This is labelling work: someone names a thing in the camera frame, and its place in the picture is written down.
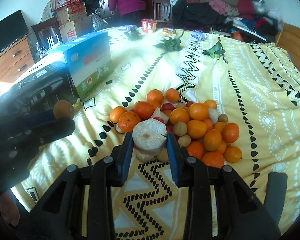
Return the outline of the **person's left hand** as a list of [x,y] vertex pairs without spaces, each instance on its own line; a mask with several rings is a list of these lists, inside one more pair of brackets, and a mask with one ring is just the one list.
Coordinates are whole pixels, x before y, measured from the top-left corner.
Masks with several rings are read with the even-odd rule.
[[0,195],[0,214],[7,224],[17,226],[19,223],[20,213],[11,190]]

